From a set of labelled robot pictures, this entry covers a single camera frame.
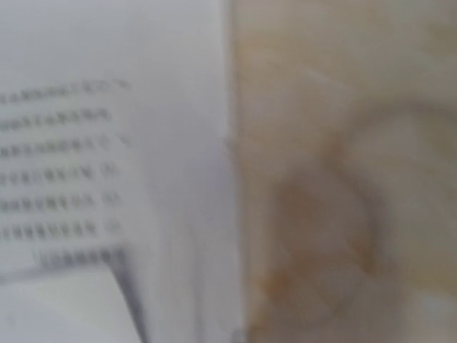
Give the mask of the sheet under right arm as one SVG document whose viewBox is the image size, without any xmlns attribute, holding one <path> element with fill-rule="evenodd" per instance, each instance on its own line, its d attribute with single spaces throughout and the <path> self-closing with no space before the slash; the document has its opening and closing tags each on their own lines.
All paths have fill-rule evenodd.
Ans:
<svg viewBox="0 0 457 343">
<path fill-rule="evenodd" d="M 1 340 L 245 342 L 224 1 L 1 3 Z"/>
</svg>

